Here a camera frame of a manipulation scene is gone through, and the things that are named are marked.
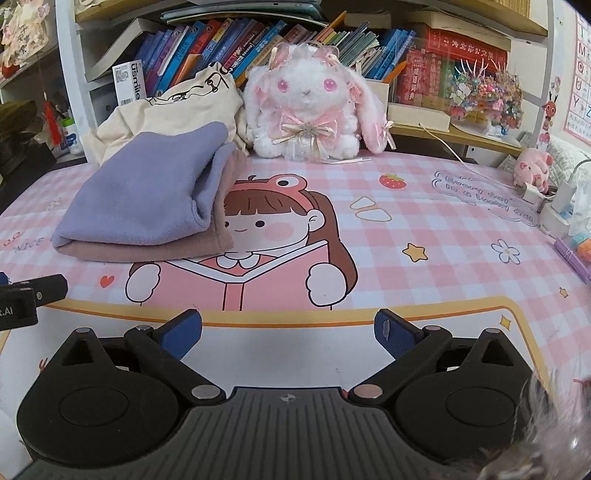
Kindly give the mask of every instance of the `purple cloth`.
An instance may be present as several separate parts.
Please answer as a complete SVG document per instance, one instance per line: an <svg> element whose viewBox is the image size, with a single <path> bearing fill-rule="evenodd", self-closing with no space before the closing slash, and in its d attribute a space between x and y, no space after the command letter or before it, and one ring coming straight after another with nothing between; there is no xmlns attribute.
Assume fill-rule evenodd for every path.
<svg viewBox="0 0 591 480"><path fill-rule="evenodd" d="M193 132L143 132L80 188L53 235L72 240L161 245L205 231L222 170L234 152L228 129L212 122Z"/></svg>

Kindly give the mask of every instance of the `bottle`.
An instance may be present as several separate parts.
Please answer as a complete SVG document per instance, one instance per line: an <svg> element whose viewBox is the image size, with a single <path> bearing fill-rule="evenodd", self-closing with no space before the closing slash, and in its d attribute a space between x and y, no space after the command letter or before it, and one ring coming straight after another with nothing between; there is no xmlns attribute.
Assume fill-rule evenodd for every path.
<svg viewBox="0 0 591 480"><path fill-rule="evenodd" d="M74 155L82 155L84 153L84 148L82 148L82 143L80 143L80 139L78 138L78 129L76 128L74 120L66 118L61 124L64 128L64 135L68 147L70 147L70 153Z"/></svg>

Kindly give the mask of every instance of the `blue gripper pad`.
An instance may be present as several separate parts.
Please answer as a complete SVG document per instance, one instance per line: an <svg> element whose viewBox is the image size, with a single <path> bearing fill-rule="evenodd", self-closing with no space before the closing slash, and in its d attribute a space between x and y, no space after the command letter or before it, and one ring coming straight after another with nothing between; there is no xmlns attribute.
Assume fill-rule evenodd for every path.
<svg viewBox="0 0 591 480"><path fill-rule="evenodd" d="M152 338L180 360L199 341L202 329L201 315L197 310L189 309L156 329Z"/></svg>
<svg viewBox="0 0 591 480"><path fill-rule="evenodd" d="M374 318L375 339L394 359L403 356L425 337L424 332L388 309Z"/></svg>

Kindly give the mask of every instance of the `folded cloth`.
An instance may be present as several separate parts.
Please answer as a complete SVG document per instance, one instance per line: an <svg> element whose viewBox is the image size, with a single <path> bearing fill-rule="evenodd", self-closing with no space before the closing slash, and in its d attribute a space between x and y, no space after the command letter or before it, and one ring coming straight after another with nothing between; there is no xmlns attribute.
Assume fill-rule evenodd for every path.
<svg viewBox="0 0 591 480"><path fill-rule="evenodd" d="M228 128L226 141L246 152L242 103L232 74L215 63L160 97L115 108L99 128L85 135L85 151L89 161L102 165L141 132L178 135L215 121Z"/></svg>
<svg viewBox="0 0 591 480"><path fill-rule="evenodd" d="M232 236L224 225L226 215L223 202L241 172L246 170L246 162L246 155L239 150L235 150L226 160L213 202L212 222L204 232L162 245L115 245L73 240L57 247L57 251L82 260L117 263L157 262L227 252L234 245Z"/></svg>
<svg viewBox="0 0 591 480"><path fill-rule="evenodd" d="M53 235L72 240L161 245L207 230L222 170L236 150L212 122L193 132L144 132L80 188Z"/></svg>

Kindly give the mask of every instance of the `frog headband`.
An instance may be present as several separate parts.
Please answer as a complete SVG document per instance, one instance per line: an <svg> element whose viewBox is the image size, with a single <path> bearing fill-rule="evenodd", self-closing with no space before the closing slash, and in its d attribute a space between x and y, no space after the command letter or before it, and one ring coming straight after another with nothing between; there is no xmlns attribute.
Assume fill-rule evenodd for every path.
<svg viewBox="0 0 591 480"><path fill-rule="evenodd" d="M242 183L235 183L231 192L238 192L241 190L266 190L268 192L277 192L288 196L295 200L306 212L314 210L312 202L301 191L308 186L306 179L299 175L281 174L271 177L269 180L263 181L245 181Z"/></svg>

